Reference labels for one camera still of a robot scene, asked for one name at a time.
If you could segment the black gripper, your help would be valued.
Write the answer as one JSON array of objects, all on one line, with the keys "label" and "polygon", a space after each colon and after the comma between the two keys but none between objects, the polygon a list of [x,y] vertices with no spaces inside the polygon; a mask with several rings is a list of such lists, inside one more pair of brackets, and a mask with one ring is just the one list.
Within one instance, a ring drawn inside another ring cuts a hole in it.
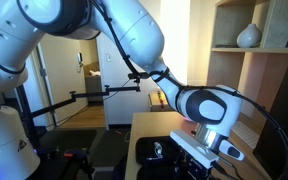
[{"label": "black gripper", "polygon": [[183,149],[179,151],[174,165],[175,180],[209,180],[211,177],[211,170]]}]

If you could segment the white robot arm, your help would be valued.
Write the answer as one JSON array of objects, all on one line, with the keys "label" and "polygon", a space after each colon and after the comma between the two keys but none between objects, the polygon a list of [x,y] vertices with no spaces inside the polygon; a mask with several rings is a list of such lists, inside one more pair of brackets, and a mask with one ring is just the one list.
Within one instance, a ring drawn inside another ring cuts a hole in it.
[{"label": "white robot arm", "polygon": [[[228,140],[239,92],[180,83],[162,59],[162,31],[139,0],[0,0],[0,92],[26,81],[26,60],[46,34],[78,41],[105,34],[137,77],[152,79],[174,110],[199,123],[193,137],[180,131],[171,136],[204,168],[214,167],[220,154],[243,159]],[[18,112],[0,105],[0,180],[25,180],[40,163]]]}]

